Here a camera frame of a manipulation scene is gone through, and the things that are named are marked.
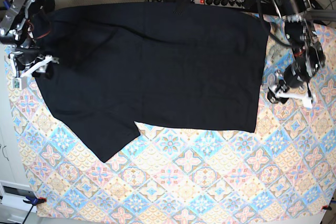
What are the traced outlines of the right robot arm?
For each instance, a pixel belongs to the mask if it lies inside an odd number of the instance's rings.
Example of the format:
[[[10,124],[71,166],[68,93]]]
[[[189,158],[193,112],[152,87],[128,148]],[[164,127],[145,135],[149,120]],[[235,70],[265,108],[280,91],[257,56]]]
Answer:
[[[58,58],[38,47],[37,40],[48,35],[33,35],[35,16],[46,18],[55,9],[55,0],[5,0],[1,8],[6,10],[1,18],[1,43],[10,48],[8,59],[15,78],[53,75],[53,64]]]

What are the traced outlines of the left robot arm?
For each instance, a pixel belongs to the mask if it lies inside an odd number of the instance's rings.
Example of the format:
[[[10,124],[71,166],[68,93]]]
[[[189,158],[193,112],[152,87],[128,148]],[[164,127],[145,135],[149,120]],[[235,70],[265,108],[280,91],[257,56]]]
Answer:
[[[269,86],[267,99],[285,104],[289,99],[301,100],[306,108],[312,108],[316,96],[308,88],[305,94],[290,93],[290,89],[309,85],[310,80],[325,66],[325,55],[318,40],[313,22],[307,14],[311,11],[309,0],[271,0],[279,18],[284,22],[283,42],[266,27],[261,0],[257,0],[259,19],[266,33],[279,45],[292,50],[294,61],[284,72],[275,72],[275,81]]]

